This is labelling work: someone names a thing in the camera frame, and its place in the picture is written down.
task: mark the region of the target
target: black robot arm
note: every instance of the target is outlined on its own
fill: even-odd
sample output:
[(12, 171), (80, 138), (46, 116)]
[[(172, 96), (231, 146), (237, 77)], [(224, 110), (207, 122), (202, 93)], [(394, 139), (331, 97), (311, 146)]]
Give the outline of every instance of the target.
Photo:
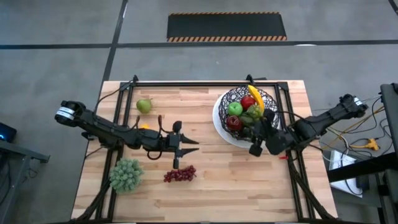
[[(98, 137), (100, 143), (111, 148), (125, 144), (131, 149), (140, 149), (141, 146), (148, 152), (148, 158), (156, 160), (163, 152), (174, 153), (174, 169), (178, 169), (178, 159), (196, 151), (199, 148), (180, 149), (180, 142), (199, 144), (180, 133), (182, 122), (176, 121), (173, 131), (167, 132), (166, 137), (161, 135), (162, 117), (159, 116), (159, 130), (138, 128), (139, 116), (132, 128), (120, 126), (108, 121), (94, 112), (86, 109), (83, 103), (76, 101), (62, 101), (61, 107), (55, 115), (55, 120), (70, 127), (80, 127), (88, 133)], [(151, 157), (150, 152), (159, 152), (158, 157)]]
[(266, 142), (266, 147), (273, 155), (278, 155), (287, 149), (302, 150), (314, 139), (326, 133), (326, 129), (342, 119), (360, 118), (365, 115), (368, 106), (364, 105), (357, 97), (345, 94), (340, 97), (340, 102), (332, 109), (318, 116), (309, 116), (299, 119), (284, 130), (271, 126), (275, 112), (264, 111), (264, 118), (254, 125), (254, 131), (249, 153), (260, 156), (261, 142)]

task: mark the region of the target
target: white plate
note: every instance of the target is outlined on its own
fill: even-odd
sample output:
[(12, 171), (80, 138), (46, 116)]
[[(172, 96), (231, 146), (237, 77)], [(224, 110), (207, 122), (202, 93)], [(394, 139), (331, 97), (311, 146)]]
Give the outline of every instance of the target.
[[(221, 103), (221, 99), (224, 97), (225, 94), (227, 94), (227, 92), (225, 92), (224, 94), (222, 94), (216, 101), (216, 103), (214, 104), (213, 107), (213, 124), (214, 127), (216, 128), (218, 134), (228, 143), (234, 145), (234, 146), (238, 146), (238, 147), (242, 147), (245, 149), (249, 149), (250, 146), (252, 145), (251, 142), (247, 142), (247, 141), (242, 141), (242, 140), (237, 140), (235, 138), (233, 138), (228, 132), (226, 132), (222, 125), (221, 125), (221, 120), (220, 120), (220, 116), (218, 114), (218, 107)], [(274, 119), (279, 119), (279, 116), (276, 114)]]

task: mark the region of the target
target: yellow banana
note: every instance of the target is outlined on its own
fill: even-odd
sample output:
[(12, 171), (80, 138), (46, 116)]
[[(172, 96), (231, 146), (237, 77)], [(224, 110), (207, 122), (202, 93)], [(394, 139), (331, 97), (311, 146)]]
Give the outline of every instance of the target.
[(253, 96), (257, 105), (261, 108), (261, 110), (264, 111), (264, 102), (263, 102), (261, 94), (259, 93), (257, 88), (252, 85), (248, 85), (248, 90), (249, 90), (250, 94)]

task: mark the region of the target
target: green apple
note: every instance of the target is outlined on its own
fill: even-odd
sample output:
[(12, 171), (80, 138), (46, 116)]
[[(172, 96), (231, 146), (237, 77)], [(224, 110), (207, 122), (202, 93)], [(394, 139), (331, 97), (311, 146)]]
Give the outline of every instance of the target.
[(141, 99), (137, 101), (137, 109), (143, 114), (149, 113), (150, 109), (152, 109), (150, 99)]
[(243, 107), (238, 102), (232, 102), (228, 105), (228, 114), (230, 116), (239, 116), (243, 112)]

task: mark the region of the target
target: black floor mat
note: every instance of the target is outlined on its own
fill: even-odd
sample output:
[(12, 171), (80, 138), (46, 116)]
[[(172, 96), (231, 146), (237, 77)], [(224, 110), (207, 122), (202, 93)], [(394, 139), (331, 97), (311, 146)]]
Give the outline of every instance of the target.
[(286, 40), (278, 12), (171, 13), (168, 42)]

